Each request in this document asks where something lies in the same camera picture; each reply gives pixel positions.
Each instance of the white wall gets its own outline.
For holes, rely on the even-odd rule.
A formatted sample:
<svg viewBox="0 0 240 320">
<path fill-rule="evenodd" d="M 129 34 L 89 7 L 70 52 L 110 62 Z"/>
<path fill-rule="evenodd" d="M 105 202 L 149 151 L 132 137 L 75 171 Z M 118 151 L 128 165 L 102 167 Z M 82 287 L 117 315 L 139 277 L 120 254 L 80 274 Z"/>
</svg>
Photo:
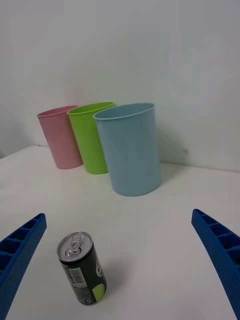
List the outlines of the white wall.
<svg viewBox="0 0 240 320">
<path fill-rule="evenodd" d="M 1 0 L 0 150 L 36 114 L 154 102 L 161 159 L 240 171 L 239 0 Z"/>
</svg>

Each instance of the can label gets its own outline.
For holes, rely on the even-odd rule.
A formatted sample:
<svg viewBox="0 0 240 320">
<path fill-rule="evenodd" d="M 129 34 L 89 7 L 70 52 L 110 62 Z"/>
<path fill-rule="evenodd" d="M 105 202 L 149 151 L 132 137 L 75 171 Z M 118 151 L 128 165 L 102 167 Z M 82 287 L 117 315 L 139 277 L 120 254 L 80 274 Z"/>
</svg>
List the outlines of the can label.
<svg viewBox="0 0 240 320">
<path fill-rule="evenodd" d="M 90 290 L 87 286 L 87 283 L 85 281 L 84 275 L 83 275 L 80 267 L 68 268 L 64 264 L 61 264 L 61 265 L 66 273 L 66 276 L 67 276 L 79 302 L 81 302 L 84 305 L 94 304 L 93 297 L 90 293 Z"/>
<path fill-rule="evenodd" d="M 96 274 L 99 277 L 101 277 L 104 274 L 98 258 L 96 259 Z"/>
</svg>

